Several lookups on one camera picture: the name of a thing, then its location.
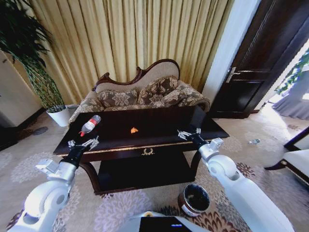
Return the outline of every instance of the white flower pot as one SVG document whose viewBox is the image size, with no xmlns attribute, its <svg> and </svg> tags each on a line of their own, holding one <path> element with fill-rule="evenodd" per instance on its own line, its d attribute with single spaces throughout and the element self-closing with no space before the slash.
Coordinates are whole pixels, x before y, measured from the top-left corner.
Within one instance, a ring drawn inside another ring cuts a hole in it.
<svg viewBox="0 0 309 232">
<path fill-rule="evenodd" d="M 65 127 L 69 124 L 70 113 L 67 107 L 56 113 L 47 113 L 59 126 Z"/>
</svg>

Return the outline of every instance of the dark wooden door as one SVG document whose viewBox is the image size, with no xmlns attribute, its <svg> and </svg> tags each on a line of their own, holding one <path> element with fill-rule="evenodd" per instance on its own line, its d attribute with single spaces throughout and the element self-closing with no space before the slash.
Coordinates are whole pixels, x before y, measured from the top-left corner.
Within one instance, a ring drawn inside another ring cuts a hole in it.
<svg viewBox="0 0 309 232">
<path fill-rule="evenodd" d="M 211 116 L 248 117 L 308 38 L 309 0 L 262 0 Z"/>
</svg>

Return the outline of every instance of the plastic bottle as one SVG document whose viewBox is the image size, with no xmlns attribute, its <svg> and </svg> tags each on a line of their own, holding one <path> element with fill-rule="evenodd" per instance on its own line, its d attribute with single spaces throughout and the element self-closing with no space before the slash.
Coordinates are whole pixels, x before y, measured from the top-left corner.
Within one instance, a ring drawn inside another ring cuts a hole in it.
<svg viewBox="0 0 309 232">
<path fill-rule="evenodd" d="M 249 140 L 249 144 L 258 144 L 260 142 L 259 139 L 252 139 L 252 140 Z"/>
<path fill-rule="evenodd" d="M 89 119 L 88 122 L 86 122 L 82 130 L 80 132 L 81 137 L 83 137 L 85 134 L 89 133 L 93 130 L 93 128 L 101 121 L 101 117 L 99 115 L 94 115 L 91 119 Z"/>
</svg>

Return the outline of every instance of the floral sofa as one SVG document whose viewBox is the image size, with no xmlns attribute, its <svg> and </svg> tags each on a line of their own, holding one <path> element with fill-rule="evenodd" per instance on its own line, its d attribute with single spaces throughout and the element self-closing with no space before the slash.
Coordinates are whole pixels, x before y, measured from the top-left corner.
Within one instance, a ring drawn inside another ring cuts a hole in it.
<svg viewBox="0 0 309 232">
<path fill-rule="evenodd" d="M 119 83 L 104 74 L 95 87 L 80 103 L 72 117 L 79 113 L 135 110 L 159 107 L 199 105 L 205 112 L 210 101 L 190 85 L 179 80 L 178 64 L 172 59 L 162 59 L 146 70 L 137 67 L 136 77 Z"/>
</svg>

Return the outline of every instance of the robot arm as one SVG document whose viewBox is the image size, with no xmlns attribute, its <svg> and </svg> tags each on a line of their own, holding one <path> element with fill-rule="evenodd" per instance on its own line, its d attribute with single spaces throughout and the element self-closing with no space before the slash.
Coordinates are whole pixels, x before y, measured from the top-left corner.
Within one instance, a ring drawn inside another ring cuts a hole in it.
<svg viewBox="0 0 309 232">
<path fill-rule="evenodd" d="M 271 199 L 251 180 L 245 178 L 233 160 L 219 155 L 223 143 L 220 138 L 206 142 L 199 135 L 179 131 L 179 137 L 191 140 L 198 146 L 202 161 L 210 174 L 216 177 L 225 189 L 225 194 L 253 232 L 293 232 L 289 219 Z"/>
<path fill-rule="evenodd" d="M 47 174 L 48 182 L 37 186 L 25 201 L 25 210 L 9 232 L 51 232 L 59 210 L 69 201 L 75 183 L 75 170 L 83 153 L 94 148 L 98 138 L 82 145 L 71 144 L 71 151 L 59 164 L 43 159 L 36 165 Z"/>
</svg>

